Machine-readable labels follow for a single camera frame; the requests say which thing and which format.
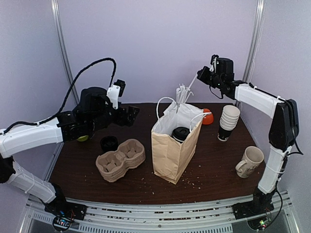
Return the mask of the black plastic cup lid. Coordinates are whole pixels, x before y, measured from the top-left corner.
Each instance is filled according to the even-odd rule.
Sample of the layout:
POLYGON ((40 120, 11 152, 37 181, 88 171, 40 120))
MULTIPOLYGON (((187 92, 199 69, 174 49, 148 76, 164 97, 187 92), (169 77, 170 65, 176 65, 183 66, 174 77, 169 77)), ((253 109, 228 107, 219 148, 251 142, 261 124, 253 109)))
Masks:
POLYGON ((189 128, 186 127, 177 127, 173 130, 172 136, 177 136, 177 137, 187 137, 190 133, 189 128))

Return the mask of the black paper coffee cup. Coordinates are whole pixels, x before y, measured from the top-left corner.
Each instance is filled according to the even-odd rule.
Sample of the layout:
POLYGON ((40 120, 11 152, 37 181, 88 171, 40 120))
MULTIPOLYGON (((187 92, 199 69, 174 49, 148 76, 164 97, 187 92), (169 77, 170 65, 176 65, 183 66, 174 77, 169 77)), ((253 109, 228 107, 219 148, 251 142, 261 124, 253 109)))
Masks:
POLYGON ((179 143, 183 143, 187 138, 186 137, 177 137, 177 136, 173 135, 173 139, 175 139, 179 143))

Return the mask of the brown pulp cup carrier stack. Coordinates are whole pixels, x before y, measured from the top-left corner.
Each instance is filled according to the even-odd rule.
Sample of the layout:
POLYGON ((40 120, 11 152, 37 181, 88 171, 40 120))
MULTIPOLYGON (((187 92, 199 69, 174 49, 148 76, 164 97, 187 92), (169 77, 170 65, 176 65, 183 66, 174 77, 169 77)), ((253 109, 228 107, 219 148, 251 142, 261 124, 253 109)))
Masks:
POLYGON ((128 170, 140 166, 145 158, 144 146, 136 139, 128 139, 115 151, 99 155, 95 164, 103 179, 113 183, 124 177, 128 170))

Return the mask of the brown paper takeout bag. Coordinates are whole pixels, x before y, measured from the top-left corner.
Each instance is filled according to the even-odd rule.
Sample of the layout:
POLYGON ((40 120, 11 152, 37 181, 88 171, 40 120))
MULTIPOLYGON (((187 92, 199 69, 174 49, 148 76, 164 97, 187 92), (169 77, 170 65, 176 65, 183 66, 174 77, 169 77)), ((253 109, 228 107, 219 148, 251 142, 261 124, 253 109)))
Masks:
POLYGON ((177 184, 190 160, 195 154, 198 137, 204 116, 204 110, 187 103, 172 103, 159 116, 159 104, 156 104, 157 122, 151 129, 152 161, 154 174, 177 184), (189 134, 179 142, 173 138, 178 127, 189 130, 189 134))

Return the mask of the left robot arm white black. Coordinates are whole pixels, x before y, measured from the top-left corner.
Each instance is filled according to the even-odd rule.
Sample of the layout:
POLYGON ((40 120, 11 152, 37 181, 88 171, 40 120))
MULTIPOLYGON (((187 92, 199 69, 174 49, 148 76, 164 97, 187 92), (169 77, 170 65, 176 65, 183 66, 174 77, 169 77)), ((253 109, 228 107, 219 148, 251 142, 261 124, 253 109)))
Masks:
POLYGON ((1 130, 0 182, 10 183, 44 203, 50 203, 60 216, 66 215, 70 205, 57 187, 23 169, 14 161, 13 155, 42 145, 65 143, 82 136, 92 137, 111 123, 132 126, 139 108, 122 108, 118 101, 122 93, 122 88, 117 85, 110 86, 108 90, 100 87, 83 89, 80 102, 72 111, 60 112, 43 123, 1 130))

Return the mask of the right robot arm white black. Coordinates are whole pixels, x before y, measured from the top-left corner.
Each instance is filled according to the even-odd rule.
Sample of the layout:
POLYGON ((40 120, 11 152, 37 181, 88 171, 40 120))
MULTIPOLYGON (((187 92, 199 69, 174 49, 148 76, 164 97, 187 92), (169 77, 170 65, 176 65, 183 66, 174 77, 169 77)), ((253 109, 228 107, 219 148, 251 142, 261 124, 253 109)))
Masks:
POLYGON ((291 151, 299 134, 296 101, 284 100, 258 89, 251 83, 234 79, 233 61, 213 55, 211 67, 204 66, 197 72, 197 79, 212 88, 218 88, 222 96, 246 103, 272 119, 269 131, 270 153, 263 176, 248 203, 253 214, 260 214, 277 190, 291 151))

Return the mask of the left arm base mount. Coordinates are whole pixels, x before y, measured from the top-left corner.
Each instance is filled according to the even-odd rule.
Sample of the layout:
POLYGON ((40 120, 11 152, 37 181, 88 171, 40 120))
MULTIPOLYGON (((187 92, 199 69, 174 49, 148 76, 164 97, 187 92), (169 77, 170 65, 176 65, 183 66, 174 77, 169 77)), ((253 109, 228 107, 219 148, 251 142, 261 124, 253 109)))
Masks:
POLYGON ((67 231, 75 224, 75 220, 84 220, 87 206, 74 202, 68 202, 66 199, 54 199, 50 203, 45 203, 45 211, 54 215, 52 226, 57 232, 67 231))

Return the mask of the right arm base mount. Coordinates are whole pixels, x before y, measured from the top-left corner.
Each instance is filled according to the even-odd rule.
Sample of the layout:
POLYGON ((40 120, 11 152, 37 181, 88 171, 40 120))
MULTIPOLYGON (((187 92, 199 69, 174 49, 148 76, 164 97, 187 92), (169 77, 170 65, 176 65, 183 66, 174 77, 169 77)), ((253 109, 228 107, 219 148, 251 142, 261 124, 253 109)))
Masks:
POLYGON ((246 202, 238 202, 232 206, 235 219, 249 218, 261 214, 271 216, 271 211, 274 210, 272 204, 272 194, 264 194, 261 191, 253 194, 253 199, 246 202))

